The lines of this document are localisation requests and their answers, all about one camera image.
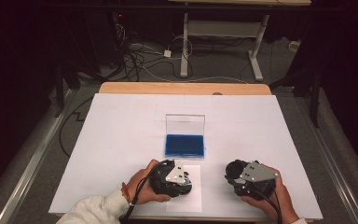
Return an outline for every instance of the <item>gray carpet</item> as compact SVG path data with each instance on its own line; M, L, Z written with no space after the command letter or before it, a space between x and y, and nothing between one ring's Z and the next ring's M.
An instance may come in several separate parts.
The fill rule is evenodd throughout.
M230 45L233 43L233 40L229 39L225 43ZM265 78L262 83L269 84L272 81L284 77L286 74L295 56L293 52L287 49L288 43L287 40L283 39L274 44L264 43L262 45L262 49L257 57ZM239 79L242 82L255 83L252 69L249 66L249 60L245 55L245 51L249 49L252 44L252 41L246 39L238 46L227 47L219 45L222 48L216 48L214 51L211 51L210 45L203 44L204 47L196 47L195 45L193 54L190 56L193 75L189 80L208 78L200 80L199 82L238 83L239 81L235 79ZM164 50L153 43L148 43L147 46L152 49L144 48L144 50L158 50L159 52ZM142 53L142 55L146 61L158 58L158 56L148 53ZM139 76L139 81L162 81L160 78L188 81L174 77L174 75L179 74L179 61L164 61L172 62L173 65L170 63L157 62L145 63L144 67L149 67L147 68L148 72L145 70L142 71ZM108 67L104 68L106 74L109 73L109 71L110 69ZM136 79L136 75L130 78L120 79L124 76L125 74L121 73L113 79L119 79L121 81L133 81ZM100 87L99 83L88 80L87 76L82 75L82 77L81 88L76 93L74 101L70 104L69 112L72 112L89 99ZM358 158L353 152L351 144L340 129L334 114L330 110L324 93L321 92L319 110L320 128L316 131L310 125L307 116L308 99L293 97L291 88L280 87L274 90L273 94L277 95L290 134L293 137L300 159L304 164L315 196L318 199L318 203L324 215L324 219L316 221L316 223L356 223L353 221L351 212L348 212L350 209L347 208L347 205L341 198L339 183L335 180L334 174L332 174L331 169L329 169L329 164L326 163L326 159L324 159L324 154L321 150L321 140L318 139L318 134L315 134L315 132L319 133L323 137L325 146L331 150L337 167L344 177L345 183L351 189L351 193L356 200L356 205L358 205ZM82 119L86 117L89 107L90 101L76 110L76 112L80 112L79 117L77 117L77 115L71 115L62 127L62 145L68 153L71 152L76 143L77 136L83 125ZM33 156L34 149L46 134L46 129L48 129L53 119L52 115L54 111L55 107L53 105L46 114L45 119L41 120L34 133L29 137L16 158L7 168L6 173L2 176L0 181L0 213L21 177L28 161ZM17 215L13 217L14 223L55 223L59 219L56 216L50 215L48 209L67 162L68 158L60 146L59 132L56 132L48 145L47 156L41 164L32 186L29 188Z

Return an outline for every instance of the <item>hand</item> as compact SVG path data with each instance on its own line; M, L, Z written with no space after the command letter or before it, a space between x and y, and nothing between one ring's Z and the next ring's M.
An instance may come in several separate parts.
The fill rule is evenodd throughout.
M292 200L290 198L289 192L287 191L286 186L282 182L281 174L279 173L279 171L277 171L271 167L269 167L269 169L271 169L274 172L279 174L279 177L277 177L275 179L275 184L276 184L275 192L276 192L276 195L278 196L279 206L280 206L281 212L282 212L282 224L293 223L293 222L297 221L299 219L299 217L296 214L295 209L293 208ZM272 193L272 195L269 196L269 198L272 200L273 203L275 203L275 205L277 205L277 207L279 207L278 203L277 203L277 198L274 193ZM270 219L272 219L274 221L278 220L277 212L271 206L271 204L269 204L269 202L267 202L266 200L258 201L252 197L249 197L249 196L241 196L241 199L244 202L247 202L248 204L263 210L263 212Z
M132 201L133 197L135 196L136 188L138 186L138 183L142 181L143 178L145 178L150 171L158 164L158 161L152 160L147 165L146 169L139 170L135 175L133 175L130 179L130 182L127 184L128 192L130 195L130 200ZM153 189L150 187L149 180L146 181L144 186L141 189L141 192L139 192L138 195L138 201L136 204L143 204L148 203L150 201L156 201L156 202L167 202L171 199L169 195L166 194L156 194Z

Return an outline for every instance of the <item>sleeve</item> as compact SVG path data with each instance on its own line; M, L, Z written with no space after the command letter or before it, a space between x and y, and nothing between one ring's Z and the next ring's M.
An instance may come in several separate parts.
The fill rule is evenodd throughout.
M93 196L79 201L57 224L114 223L129 209L129 203L120 189L115 189L106 197Z
M307 221L305 220L305 218L301 218L295 222L293 222L292 224L307 224Z

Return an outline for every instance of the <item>desk leg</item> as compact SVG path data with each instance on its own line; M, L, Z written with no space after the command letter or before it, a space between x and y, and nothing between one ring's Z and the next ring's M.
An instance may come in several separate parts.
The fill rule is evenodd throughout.
M183 22L183 49L182 49L182 62L180 65L180 76L187 77L187 63L188 63L188 49L187 49L187 37L188 37L188 13L185 13Z
M263 17L263 21L260 24L260 28L258 29L257 32L257 37L255 40L255 48L254 50L249 50L248 52L249 60L251 61L251 65L255 74L255 79L257 81L263 80L263 75L261 74L260 66L258 65L256 57L257 57L257 52L260 49L261 41L263 40L263 35L264 32L266 31L268 21L269 21L269 15L265 15Z

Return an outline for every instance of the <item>table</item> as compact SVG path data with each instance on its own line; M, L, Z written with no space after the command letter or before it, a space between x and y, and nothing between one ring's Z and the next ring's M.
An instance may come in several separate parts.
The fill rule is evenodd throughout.
M216 92L229 95L211 95ZM236 159L279 169L299 215L322 218L278 102L261 84L104 83L49 212L61 215L82 198L106 195L151 159L164 160L165 114L178 112L206 118L205 158L183 160L194 186L189 195L200 198L192 202L200 207L175 210L186 200L178 197L136 206L132 218L265 221L261 210L239 200L224 178L227 164Z
M310 0L170 0L183 2L186 5L192 3L209 4L233 4L233 5L262 5L262 6L290 6L300 7L309 6ZM188 13L185 13L183 49L181 61L181 77L187 77L188 63L188 36L207 35L207 36L233 36L233 37L255 37L255 46L248 51L250 64L254 71L257 81L263 80L260 66L257 62L257 53L263 40L264 32L267 28L269 15L264 15L261 22L239 22L239 21L191 21Z

